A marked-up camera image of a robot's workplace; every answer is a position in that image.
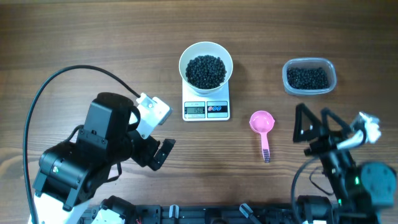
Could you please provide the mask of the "pink measuring scoop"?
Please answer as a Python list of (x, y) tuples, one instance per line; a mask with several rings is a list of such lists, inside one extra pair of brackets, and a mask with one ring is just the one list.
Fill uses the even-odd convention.
[(251, 129), (261, 137), (261, 151), (265, 163), (270, 163), (271, 161), (267, 134), (274, 127), (274, 123), (274, 118), (267, 111), (256, 111), (249, 120)]

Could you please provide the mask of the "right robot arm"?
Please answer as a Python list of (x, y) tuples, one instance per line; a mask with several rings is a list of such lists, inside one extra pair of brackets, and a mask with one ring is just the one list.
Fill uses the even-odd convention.
[[(317, 118), (305, 104), (295, 108), (293, 141), (308, 142), (304, 162), (292, 181), (290, 200), (294, 223), (379, 223), (380, 212), (394, 206), (397, 172), (383, 162), (356, 165), (351, 150), (381, 137), (379, 118), (360, 112), (351, 124), (343, 121), (328, 108)], [(333, 205), (327, 197), (295, 196), (300, 174), (315, 161), (322, 164), (323, 174), (335, 196)]]

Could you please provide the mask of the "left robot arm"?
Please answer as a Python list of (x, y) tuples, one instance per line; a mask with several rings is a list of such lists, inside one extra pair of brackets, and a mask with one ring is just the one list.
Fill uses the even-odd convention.
[(97, 189), (113, 182), (112, 166), (132, 159), (141, 167), (159, 170), (175, 140), (155, 140), (151, 133), (172, 113), (158, 97), (141, 93), (136, 102), (102, 92), (91, 102), (85, 122), (66, 139), (47, 149), (39, 159), (35, 178), (35, 212), (30, 222), (76, 223)]

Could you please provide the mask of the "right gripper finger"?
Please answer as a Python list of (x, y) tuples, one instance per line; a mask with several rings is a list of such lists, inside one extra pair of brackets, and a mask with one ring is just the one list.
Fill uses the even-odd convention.
[(298, 104), (295, 108), (295, 126), (293, 142), (309, 142), (321, 135), (321, 121), (304, 104)]
[(339, 126), (341, 126), (340, 132), (342, 135), (347, 136), (352, 132), (352, 129), (349, 124), (343, 121), (338, 115), (332, 112), (329, 108), (323, 108), (321, 110), (322, 123), (323, 127), (330, 131), (328, 117), (330, 117), (333, 121), (335, 121)]

